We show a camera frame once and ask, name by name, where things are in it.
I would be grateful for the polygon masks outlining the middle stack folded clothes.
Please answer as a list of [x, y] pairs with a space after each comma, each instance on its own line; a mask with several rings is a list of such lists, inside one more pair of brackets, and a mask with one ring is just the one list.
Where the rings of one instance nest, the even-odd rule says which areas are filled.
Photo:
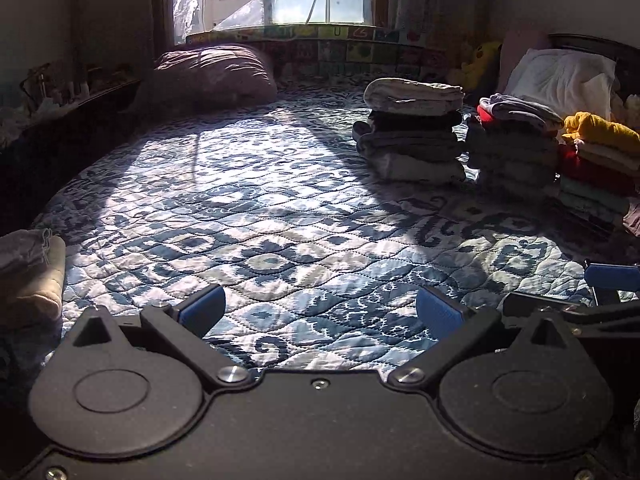
[[466, 118], [468, 165], [486, 191], [538, 203], [555, 181], [561, 117], [550, 107], [495, 93]]

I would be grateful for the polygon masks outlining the dark wooden headboard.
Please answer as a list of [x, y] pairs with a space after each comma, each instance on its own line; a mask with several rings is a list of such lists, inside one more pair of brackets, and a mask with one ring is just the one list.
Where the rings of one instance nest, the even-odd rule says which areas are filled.
[[640, 50], [621, 42], [577, 34], [550, 34], [551, 47], [602, 55], [616, 63], [616, 92], [623, 99], [639, 94]]

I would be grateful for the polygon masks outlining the dark side shelf with clutter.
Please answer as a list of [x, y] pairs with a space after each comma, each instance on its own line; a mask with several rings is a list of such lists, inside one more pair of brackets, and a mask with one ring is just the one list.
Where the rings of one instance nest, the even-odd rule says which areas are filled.
[[63, 107], [48, 106], [1, 150], [1, 232], [28, 228], [69, 180], [134, 132], [140, 88], [130, 78]]

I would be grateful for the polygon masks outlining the mauve pillow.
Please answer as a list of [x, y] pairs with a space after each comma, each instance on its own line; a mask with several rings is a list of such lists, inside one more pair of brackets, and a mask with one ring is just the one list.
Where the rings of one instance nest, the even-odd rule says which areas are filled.
[[240, 44], [164, 53], [142, 82], [134, 108], [145, 115], [206, 113], [277, 99], [267, 55]]

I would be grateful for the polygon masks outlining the pink pillow at headboard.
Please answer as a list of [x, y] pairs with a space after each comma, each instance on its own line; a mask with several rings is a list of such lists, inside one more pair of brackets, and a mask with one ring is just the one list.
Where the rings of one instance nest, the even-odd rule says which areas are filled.
[[509, 30], [504, 36], [500, 52], [499, 77], [497, 91], [506, 90], [514, 68], [529, 49], [549, 49], [550, 41], [540, 30]]

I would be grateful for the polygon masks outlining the right stack with yellow garment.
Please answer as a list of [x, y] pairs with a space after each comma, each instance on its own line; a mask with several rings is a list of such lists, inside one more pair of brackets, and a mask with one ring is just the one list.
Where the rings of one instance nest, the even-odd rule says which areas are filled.
[[562, 206], [605, 235], [639, 235], [639, 125], [589, 112], [564, 119], [559, 145]]

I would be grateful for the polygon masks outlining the left stack folded grey clothes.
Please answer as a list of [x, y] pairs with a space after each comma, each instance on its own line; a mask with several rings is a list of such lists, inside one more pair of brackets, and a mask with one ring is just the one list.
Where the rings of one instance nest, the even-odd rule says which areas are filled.
[[370, 108], [352, 125], [358, 153], [387, 181], [461, 182], [463, 142], [454, 128], [463, 122], [460, 86], [378, 78], [363, 92]]

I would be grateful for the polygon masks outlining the yellow plush toy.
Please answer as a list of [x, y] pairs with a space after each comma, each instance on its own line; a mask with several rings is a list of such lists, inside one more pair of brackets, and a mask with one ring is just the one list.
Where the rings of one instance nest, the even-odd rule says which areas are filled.
[[475, 90], [500, 55], [501, 41], [487, 41], [480, 44], [471, 54], [470, 62], [463, 62], [460, 68], [450, 70], [447, 84], [460, 86], [465, 92]]

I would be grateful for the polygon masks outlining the white pillow at headboard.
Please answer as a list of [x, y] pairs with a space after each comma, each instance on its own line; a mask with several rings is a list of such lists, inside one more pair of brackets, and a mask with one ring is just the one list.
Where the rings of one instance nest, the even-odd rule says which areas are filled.
[[563, 49], [529, 49], [503, 93], [550, 107], [562, 118], [589, 112], [612, 116], [616, 63], [605, 56]]

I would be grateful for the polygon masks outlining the lavender and beige garment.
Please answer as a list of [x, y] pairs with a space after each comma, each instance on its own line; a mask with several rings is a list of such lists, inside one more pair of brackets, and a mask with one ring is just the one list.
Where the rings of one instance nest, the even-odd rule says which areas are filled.
[[1, 237], [1, 327], [9, 330], [61, 317], [66, 245], [50, 229]]

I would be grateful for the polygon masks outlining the blue patterned quilted bedspread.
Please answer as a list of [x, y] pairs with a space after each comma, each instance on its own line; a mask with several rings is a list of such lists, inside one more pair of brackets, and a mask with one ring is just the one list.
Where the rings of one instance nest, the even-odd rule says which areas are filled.
[[218, 284], [226, 313], [208, 340], [236, 362], [387, 373], [434, 342], [422, 287], [469, 307], [509, 292], [587, 302], [585, 260], [638, 260], [629, 234], [599, 240], [473, 179], [380, 180], [352, 140], [364, 114], [358, 89], [302, 87], [140, 129], [37, 218], [65, 240], [64, 325]]

